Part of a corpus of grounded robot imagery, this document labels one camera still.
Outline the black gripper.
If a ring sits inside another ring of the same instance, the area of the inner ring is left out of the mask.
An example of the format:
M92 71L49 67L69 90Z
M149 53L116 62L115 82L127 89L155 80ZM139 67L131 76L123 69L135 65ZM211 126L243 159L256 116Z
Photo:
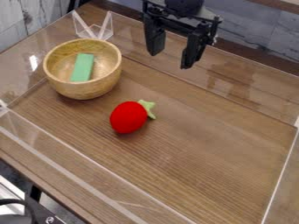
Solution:
M207 32L188 35L181 51L181 69L200 60L205 45L216 42L223 18L204 6L205 0L143 0L144 39L152 56L164 49L165 29L188 35L199 26Z

